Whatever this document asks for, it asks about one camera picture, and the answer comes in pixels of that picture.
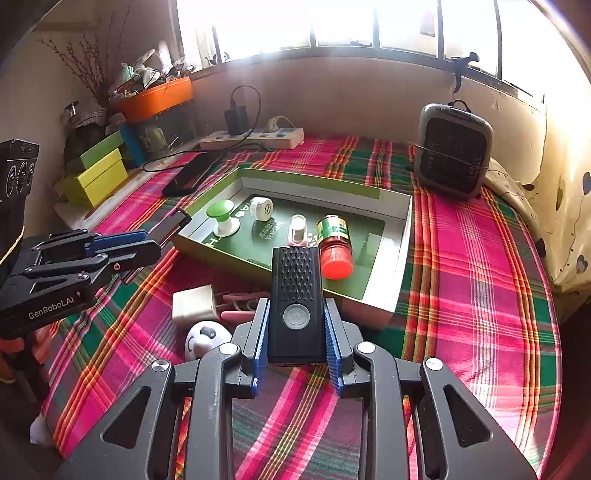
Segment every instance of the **yellow box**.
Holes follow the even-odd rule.
[[[94,208],[126,178],[121,152],[116,148],[88,170],[60,180],[55,189],[72,203]]]

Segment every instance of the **green jar label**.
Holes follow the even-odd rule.
[[[325,240],[330,236],[340,236],[349,240],[349,230],[347,228],[347,223],[336,215],[329,216],[318,222],[317,230],[319,245],[322,240]]]

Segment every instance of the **red cap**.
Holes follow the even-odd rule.
[[[320,252],[320,270],[329,280],[341,280],[353,273],[351,250],[344,245],[333,245]]]

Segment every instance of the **plaid blanket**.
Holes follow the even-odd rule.
[[[469,203],[420,187],[408,147],[358,137],[306,136],[294,150],[232,154],[199,192],[161,198],[176,174],[141,186],[98,228],[151,229],[177,206],[239,164],[345,179],[414,197],[414,225],[397,309],[388,327],[365,337],[395,356],[436,355],[491,412],[538,472],[552,445],[560,405],[560,340],[552,296],[523,221],[487,188]],[[157,358],[182,362],[183,333],[171,323],[172,294],[213,284],[250,286],[168,247],[131,285],[114,278],[81,315],[64,319],[47,365],[43,413],[68,455],[98,418]],[[190,402],[177,458],[183,476]],[[416,476],[408,405],[408,448]],[[325,366],[269,369],[256,401],[234,401],[238,479],[356,479],[361,403],[337,400]]]

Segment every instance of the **black charger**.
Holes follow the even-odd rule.
[[[230,135],[242,135],[251,129],[244,105],[237,106],[234,100],[230,100],[230,110],[226,110],[223,114]]]

